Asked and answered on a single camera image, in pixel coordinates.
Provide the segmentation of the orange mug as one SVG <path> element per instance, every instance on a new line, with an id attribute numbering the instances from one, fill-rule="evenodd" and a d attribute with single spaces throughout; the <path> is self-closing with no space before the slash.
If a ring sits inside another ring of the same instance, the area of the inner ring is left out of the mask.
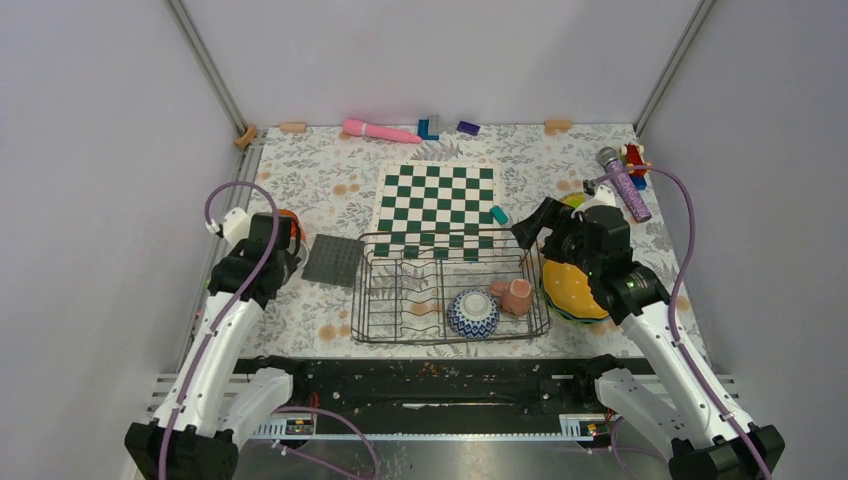
<path id="1" fill-rule="evenodd" d="M 279 209 L 278 215 L 283 224 L 289 227 L 289 246 L 286 251 L 297 259 L 297 268 L 302 270 L 309 259 L 309 249 L 306 236 L 297 215 L 286 209 Z"/>

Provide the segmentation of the orange dotted plate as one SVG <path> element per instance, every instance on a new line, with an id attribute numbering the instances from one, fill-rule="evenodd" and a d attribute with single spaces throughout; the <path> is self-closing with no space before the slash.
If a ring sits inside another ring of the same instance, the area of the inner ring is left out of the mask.
<path id="1" fill-rule="evenodd" d="M 574 265 L 546 261 L 540 285 L 558 307 L 571 315 L 608 317 L 608 312 L 597 304 L 590 291 L 588 276 Z"/>

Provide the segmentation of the pink mug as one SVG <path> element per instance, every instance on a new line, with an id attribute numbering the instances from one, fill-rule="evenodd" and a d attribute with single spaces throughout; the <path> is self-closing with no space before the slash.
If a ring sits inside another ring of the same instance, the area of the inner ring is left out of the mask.
<path id="1" fill-rule="evenodd" d="M 493 282 L 489 285 L 489 293 L 498 300 L 503 312 L 515 317 L 527 314 L 532 307 L 533 287 L 523 278 Z"/>

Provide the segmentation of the teal dotted plate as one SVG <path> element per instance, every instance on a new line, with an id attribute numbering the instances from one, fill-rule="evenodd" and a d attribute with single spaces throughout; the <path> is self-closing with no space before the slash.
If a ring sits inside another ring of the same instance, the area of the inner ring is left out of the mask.
<path id="1" fill-rule="evenodd" d="M 556 313 L 562 319 L 567 320 L 567 321 L 571 321 L 573 323 L 590 325 L 590 324 L 601 323 L 601 322 L 607 321 L 609 319 L 609 317 L 603 317 L 603 318 L 577 317 L 577 316 L 571 315 L 570 313 L 566 312 L 562 308 L 558 307 L 553 302 L 552 298 L 547 293 L 544 293 L 544 299 L 545 299 L 545 303 L 546 303 L 547 307 L 550 310 L 552 310 L 554 313 Z"/>

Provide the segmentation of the blue white patterned bowl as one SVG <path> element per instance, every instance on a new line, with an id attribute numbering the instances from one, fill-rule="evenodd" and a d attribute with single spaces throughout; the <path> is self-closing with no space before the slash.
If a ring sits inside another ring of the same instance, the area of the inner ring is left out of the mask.
<path id="1" fill-rule="evenodd" d="M 479 289 L 460 292 L 451 301 L 445 314 L 448 327 L 470 340 L 490 338 L 500 321 L 495 297 Z"/>

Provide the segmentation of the metal wire dish rack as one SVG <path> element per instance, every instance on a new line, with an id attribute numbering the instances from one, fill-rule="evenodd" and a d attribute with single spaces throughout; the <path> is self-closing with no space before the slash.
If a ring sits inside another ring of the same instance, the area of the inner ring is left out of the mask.
<path id="1" fill-rule="evenodd" d="M 506 228 L 466 227 L 423 232 L 372 232 L 359 238 L 361 261 L 353 291 L 353 337 L 372 344 L 436 345 L 524 340 L 550 327 L 539 290 L 544 259 Z M 498 312 L 473 327 L 449 312 L 471 291 L 490 294 L 514 280 L 531 286 L 522 315 Z"/>

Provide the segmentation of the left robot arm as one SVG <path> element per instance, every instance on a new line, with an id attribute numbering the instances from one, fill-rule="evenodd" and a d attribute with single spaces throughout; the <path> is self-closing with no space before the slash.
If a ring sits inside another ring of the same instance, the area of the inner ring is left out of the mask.
<path id="1" fill-rule="evenodd" d="M 222 407 L 248 334 L 301 266 L 303 248 L 297 219 L 282 212 L 235 208 L 213 230 L 230 249 L 212 269 L 186 361 L 151 420 L 132 423 L 125 435 L 145 479 L 230 479 L 242 446 L 272 409 L 296 411 L 309 401 L 307 380 L 270 367 Z"/>

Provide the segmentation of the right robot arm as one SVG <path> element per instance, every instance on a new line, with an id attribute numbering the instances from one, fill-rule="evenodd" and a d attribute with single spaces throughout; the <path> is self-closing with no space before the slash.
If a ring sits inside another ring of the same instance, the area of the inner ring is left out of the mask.
<path id="1" fill-rule="evenodd" d="M 733 400 L 678 325 L 674 301 L 658 276 L 634 260 L 630 225 L 615 206 L 588 201 L 574 209 L 547 198 L 510 231 L 530 249 L 586 274 L 599 306 L 638 346 L 668 398 L 636 381 L 610 355 L 590 361 L 573 386 L 575 402 L 604 406 L 639 431 L 667 462 L 674 479 L 769 479 L 785 442 L 773 425 L 757 425 Z"/>

